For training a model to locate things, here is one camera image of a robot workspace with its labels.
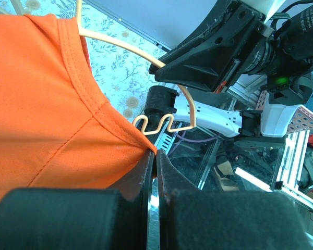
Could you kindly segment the orange t shirt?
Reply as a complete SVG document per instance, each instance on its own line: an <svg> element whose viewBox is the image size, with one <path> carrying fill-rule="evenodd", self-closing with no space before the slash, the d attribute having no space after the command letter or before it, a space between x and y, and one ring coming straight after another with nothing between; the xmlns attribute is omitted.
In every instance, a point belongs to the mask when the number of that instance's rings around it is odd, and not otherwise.
<svg viewBox="0 0 313 250"><path fill-rule="evenodd" d="M107 188L148 150L94 79L75 18L0 15L0 201L16 188Z"/></svg>

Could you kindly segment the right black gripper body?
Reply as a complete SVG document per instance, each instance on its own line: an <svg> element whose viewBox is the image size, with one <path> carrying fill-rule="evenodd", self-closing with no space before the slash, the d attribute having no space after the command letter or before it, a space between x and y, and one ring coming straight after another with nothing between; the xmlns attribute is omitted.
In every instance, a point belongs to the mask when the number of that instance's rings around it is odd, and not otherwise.
<svg viewBox="0 0 313 250"><path fill-rule="evenodd" d="M242 1L217 1L202 23L182 42L214 35L236 38L240 45L239 63L230 78L238 78L259 61L254 54L264 48L268 39L263 35L264 19L264 14Z"/></svg>

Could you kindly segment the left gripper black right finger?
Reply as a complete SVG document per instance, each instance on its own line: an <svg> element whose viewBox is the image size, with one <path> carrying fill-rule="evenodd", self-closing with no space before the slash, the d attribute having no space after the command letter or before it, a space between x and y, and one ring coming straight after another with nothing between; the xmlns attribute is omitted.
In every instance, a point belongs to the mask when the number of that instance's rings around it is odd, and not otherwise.
<svg viewBox="0 0 313 250"><path fill-rule="evenodd" d="M159 150L160 249L311 249L292 202L265 191L202 191Z"/></svg>

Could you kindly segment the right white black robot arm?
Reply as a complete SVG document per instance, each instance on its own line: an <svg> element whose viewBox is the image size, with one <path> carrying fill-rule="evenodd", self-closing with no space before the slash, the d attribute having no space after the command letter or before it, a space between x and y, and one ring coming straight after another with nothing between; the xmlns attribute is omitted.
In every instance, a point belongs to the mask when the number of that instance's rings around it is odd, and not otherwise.
<svg viewBox="0 0 313 250"><path fill-rule="evenodd" d="M195 103L196 123L240 147L281 145L297 108L313 94L313 1L307 4L293 17L287 10L269 17L244 1L217 1L198 28L161 57L164 66L151 65L149 73L214 94L242 74L266 76L262 111Z"/></svg>

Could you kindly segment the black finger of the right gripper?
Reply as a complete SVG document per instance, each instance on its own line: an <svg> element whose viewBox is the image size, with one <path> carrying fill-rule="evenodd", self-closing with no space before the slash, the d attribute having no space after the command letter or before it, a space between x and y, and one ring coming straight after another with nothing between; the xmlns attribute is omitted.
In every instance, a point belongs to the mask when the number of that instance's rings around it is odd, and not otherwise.
<svg viewBox="0 0 313 250"><path fill-rule="evenodd" d="M240 45L234 37L197 37L160 57L165 66L151 65L149 73L160 82L215 92L223 82L229 81L239 63L239 52Z"/></svg>

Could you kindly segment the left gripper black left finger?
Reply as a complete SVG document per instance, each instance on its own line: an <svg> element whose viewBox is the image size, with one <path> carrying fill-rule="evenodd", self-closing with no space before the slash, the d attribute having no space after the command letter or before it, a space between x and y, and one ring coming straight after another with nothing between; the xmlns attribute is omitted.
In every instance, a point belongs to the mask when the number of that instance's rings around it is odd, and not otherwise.
<svg viewBox="0 0 313 250"><path fill-rule="evenodd" d="M0 201L0 249L146 249L154 153L106 189L18 188Z"/></svg>

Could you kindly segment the orange wavy hanger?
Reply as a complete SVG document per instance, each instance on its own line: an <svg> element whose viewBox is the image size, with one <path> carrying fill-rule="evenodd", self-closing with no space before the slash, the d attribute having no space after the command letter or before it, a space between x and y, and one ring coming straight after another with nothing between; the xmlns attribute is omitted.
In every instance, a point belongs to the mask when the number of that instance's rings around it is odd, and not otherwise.
<svg viewBox="0 0 313 250"><path fill-rule="evenodd" d="M153 65L157 66L157 68L162 68L165 66L165 63L159 61L158 59L154 58L153 56L149 55L148 53L144 52L143 50L141 50L141 49L139 49L133 45L130 45L130 44L128 44L124 41L121 41L119 39L116 39L114 37L85 29L82 26L82 0L76 0L76 15L75 15L75 17L77 20L78 31L79 31L80 36L99 40L102 42L106 42L106 43L121 47L127 51L130 51L130 52L144 58L145 60L149 61ZM169 120L169 122L168 122L168 125L166 128L167 128L167 131L170 133L179 132L179 131L186 131L186 130L190 130L190 129L195 128L196 127L196 120L197 120L197 117L196 117L197 109L196 109L196 105L194 103L194 100L193 100L191 94L189 93L189 91L184 86L178 85L178 88L183 93L183 95L184 95L184 97L187 100L187 103L189 105L189 121L190 121L189 126L178 128L178 129L173 129L172 124L175 120L173 114L165 114L164 116L162 116L160 118L159 123L158 123L157 129L154 131L146 131L148 121L149 121L149 118L146 115L137 116L133 120L132 125L135 126L139 121L142 120L143 124L142 124L140 131L143 135L154 135L154 134L159 133L160 130L162 129L164 121L167 119Z"/></svg>

